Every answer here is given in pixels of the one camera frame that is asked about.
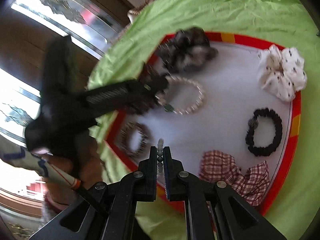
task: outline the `green bead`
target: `green bead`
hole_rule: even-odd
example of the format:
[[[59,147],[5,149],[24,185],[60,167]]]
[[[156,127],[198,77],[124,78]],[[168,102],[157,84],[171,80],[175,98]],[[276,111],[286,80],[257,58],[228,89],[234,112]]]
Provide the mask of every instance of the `green bead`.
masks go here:
[[[174,111],[174,108],[170,104],[166,104],[164,106],[164,109],[165,109],[166,112],[173,112]]]

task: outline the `black hair tie charm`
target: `black hair tie charm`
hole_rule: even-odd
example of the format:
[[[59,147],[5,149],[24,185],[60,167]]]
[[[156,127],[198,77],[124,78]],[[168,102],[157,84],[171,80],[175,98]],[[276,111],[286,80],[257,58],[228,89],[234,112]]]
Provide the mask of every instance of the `black hair tie charm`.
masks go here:
[[[258,116],[271,118],[276,128],[276,135],[274,136],[272,143],[266,147],[254,146],[253,136],[254,130],[258,127]],[[253,117],[248,121],[248,126],[249,130],[245,137],[245,142],[251,153],[255,156],[270,156],[271,153],[276,151],[282,139],[282,120],[274,110],[269,110],[269,108],[256,109],[253,113]]]

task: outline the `green fabric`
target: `green fabric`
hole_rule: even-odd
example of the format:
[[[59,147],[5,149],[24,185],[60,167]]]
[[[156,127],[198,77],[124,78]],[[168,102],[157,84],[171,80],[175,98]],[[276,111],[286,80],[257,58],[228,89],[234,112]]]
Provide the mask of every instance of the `green fabric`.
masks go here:
[[[298,0],[156,0],[147,6],[123,38],[100,60],[89,88],[136,78],[166,33],[191,26],[206,31],[250,35],[285,47],[297,47],[305,58],[307,88],[302,92],[298,147],[278,197],[266,218],[289,240],[299,239],[320,205],[320,140],[318,114],[320,38],[307,11]],[[98,119],[92,128],[101,158],[106,162],[106,182],[119,181],[128,170],[103,141],[116,114]],[[153,240],[186,239],[184,216],[162,200],[138,203],[137,218]]]

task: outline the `black scrunchie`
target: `black scrunchie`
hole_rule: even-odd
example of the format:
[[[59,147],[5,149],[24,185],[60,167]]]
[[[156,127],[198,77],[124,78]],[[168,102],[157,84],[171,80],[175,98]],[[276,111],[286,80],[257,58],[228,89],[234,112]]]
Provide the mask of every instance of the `black scrunchie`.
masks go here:
[[[156,50],[169,73],[198,70],[217,53],[217,49],[210,47],[204,30],[198,27],[176,32],[172,39],[160,44]]]
[[[245,142],[248,145],[248,150],[256,156],[269,156],[272,152],[275,152],[278,148],[282,139],[282,120],[280,116],[274,111],[269,110],[269,108],[256,109],[253,113],[253,118],[248,121],[249,130],[247,136],[245,137]],[[276,135],[273,141],[267,147],[256,147],[254,146],[254,130],[258,127],[258,116],[269,117],[273,120],[276,128]]]

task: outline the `white scrunchie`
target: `white scrunchie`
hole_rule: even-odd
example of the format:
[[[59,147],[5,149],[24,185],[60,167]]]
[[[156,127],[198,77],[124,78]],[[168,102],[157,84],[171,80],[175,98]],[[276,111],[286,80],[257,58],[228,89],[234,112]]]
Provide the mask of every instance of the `white scrunchie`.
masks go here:
[[[258,83],[261,89],[275,95],[282,101],[290,102],[295,92],[307,85],[307,75],[303,71],[304,59],[296,48],[282,51],[276,45],[263,50],[258,66]]]

